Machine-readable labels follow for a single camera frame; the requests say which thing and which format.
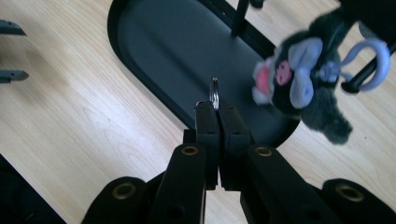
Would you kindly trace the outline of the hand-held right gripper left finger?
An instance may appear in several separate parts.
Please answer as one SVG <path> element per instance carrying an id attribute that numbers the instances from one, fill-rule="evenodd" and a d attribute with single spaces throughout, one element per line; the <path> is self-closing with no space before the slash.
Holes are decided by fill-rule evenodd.
<path id="1" fill-rule="evenodd" d="M 186 130 L 166 170 L 152 179 L 154 197 L 147 224 L 204 224 L 205 198 L 216 188 L 219 124 L 210 102 L 195 106 L 195 128 Z"/>

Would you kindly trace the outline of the black key rack with tray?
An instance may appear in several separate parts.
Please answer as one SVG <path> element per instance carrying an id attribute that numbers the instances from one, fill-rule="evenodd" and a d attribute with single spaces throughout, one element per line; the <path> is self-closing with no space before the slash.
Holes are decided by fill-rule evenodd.
<path id="1" fill-rule="evenodd" d="M 280 144 L 301 120 L 252 97 L 257 63 L 274 54 L 272 44 L 246 19 L 264 0 L 113 0 L 108 15 L 110 44 L 121 62 L 172 112 L 195 128 L 195 106 L 210 102 L 219 121 L 222 104 L 235 107 L 253 141 Z M 338 48 L 341 58 L 359 42 L 377 38 L 396 51 L 396 0 L 339 0 L 357 21 Z M 355 93 L 375 74 L 372 49 L 362 49 L 342 67 L 352 75 L 336 86 Z"/>

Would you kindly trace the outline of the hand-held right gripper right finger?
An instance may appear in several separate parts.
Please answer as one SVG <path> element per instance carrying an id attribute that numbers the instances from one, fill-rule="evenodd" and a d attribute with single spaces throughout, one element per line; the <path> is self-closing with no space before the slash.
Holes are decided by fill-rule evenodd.
<path id="1" fill-rule="evenodd" d="M 340 224 L 341 219 L 273 147 L 256 144 L 239 111 L 219 107 L 222 186 L 240 191 L 249 224 Z"/>

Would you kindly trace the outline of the black white plush keychain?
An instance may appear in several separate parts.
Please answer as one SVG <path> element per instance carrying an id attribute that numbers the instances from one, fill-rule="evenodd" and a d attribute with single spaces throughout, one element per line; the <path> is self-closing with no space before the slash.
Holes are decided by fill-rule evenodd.
<path id="1" fill-rule="evenodd" d="M 389 71 L 390 52 L 377 38 L 356 44 L 341 58 L 338 48 L 357 20 L 344 7 L 318 16 L 305 30 L 284 39 L 274 54 L 256 64 L 252 97 L 257 105 L 272 105 L 281 113 L 301 120 L 309 129 L 322 133 L 331 143 L 347 142 L 352 126 L 337 105 L 334 89 L 339 78 L 352 75 L 342 71 L 362 49 L 375 52 L 374 77 L 362 91 L 379 86 Z"/>

